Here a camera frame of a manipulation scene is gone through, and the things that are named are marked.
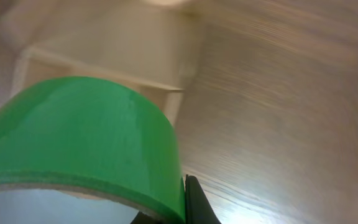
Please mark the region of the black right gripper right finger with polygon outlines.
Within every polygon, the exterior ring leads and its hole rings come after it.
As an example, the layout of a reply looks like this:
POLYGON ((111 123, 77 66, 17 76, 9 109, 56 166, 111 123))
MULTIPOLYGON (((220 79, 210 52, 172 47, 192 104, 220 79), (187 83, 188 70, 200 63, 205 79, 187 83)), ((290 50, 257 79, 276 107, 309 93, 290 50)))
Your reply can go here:
POLYGON ((198 179, 193 175, 186 175, 185 213, 186 224, 221 224, 198 179))

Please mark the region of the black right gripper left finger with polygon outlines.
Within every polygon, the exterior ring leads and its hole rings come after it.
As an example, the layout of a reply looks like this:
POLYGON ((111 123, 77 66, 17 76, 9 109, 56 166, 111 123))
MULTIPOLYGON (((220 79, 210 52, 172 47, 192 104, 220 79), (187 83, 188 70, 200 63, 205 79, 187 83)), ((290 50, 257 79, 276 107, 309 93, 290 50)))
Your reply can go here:
POLYGON ((131 224, 160 224, 160 221, 156 220, 154 217, 151 217, 147 214, 139 212, 135 216, 133 221, 131 221, 131 224))

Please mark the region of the green tape roll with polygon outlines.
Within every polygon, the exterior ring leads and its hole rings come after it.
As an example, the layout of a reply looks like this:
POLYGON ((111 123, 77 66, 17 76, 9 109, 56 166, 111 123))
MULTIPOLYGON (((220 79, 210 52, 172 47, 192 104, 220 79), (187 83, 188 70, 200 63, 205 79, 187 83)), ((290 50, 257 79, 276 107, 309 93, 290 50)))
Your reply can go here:
POLYGON ((174 129, 139 93, 40 82, 0 108, 0 223, 185 222, 174 129))

